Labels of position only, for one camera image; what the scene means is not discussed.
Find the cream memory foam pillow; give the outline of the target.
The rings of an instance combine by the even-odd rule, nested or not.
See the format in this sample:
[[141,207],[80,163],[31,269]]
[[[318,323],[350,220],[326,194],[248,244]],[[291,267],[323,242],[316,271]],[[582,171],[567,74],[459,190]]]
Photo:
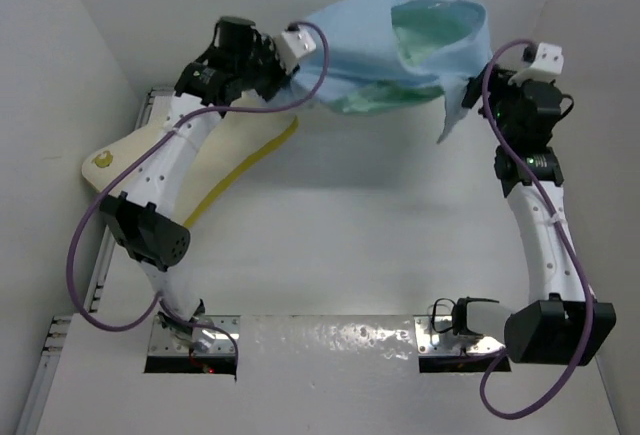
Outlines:
[[[97,192],[139,158],[160,137],[171,95],[154,90],[142,109],[140,127],[90,154],[81,175]],[[292,111],[229,113],[211,133],[190,167],[172,219],[190,228],[243,173],[282,146],[298,128]]]

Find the light blue pillowcase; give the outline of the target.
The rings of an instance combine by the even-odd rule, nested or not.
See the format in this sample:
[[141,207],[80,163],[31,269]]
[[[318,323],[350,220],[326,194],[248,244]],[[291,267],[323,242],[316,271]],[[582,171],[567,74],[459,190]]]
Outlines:
[[446,138],[467,115],[470,79],[492,56],[489,14],[475,0],[340,0],[306,16],[319,45],[291,95],[341,114],[444,100]]

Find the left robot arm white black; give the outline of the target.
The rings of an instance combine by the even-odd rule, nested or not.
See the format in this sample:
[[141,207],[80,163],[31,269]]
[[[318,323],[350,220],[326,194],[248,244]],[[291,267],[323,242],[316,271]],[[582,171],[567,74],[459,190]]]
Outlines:
[[220,18],[209,46],[176,81],[158,141],[126,169],[132,181],[100,199],[116,242],[147,276],[165,316],[185,331],[203,311],[175,273],[191,241],[189,229],[172,218],[188,170],[236,100],[247,91],[272,100],[315,48],[299,23],[270,36],[248,19]]

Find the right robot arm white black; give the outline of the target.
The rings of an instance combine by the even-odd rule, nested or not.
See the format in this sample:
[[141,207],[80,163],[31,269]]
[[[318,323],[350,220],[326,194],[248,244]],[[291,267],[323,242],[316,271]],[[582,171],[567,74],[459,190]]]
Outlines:
[[564,176],[550,147],[554,126],[566,117],[567,94],[553,80],[513,81],[513,71],[485,68],[470,80],[463,99],[471,107],[482,95],[503,139],[494,171],[516,219],[529,274],[529,303],[512,311],[489,298],[463,297],[452,310],[455,336],[489,335],[515,363],[566,365],[578,348],[587,365],[616,324],[612,304],[586,296],[569,251]]

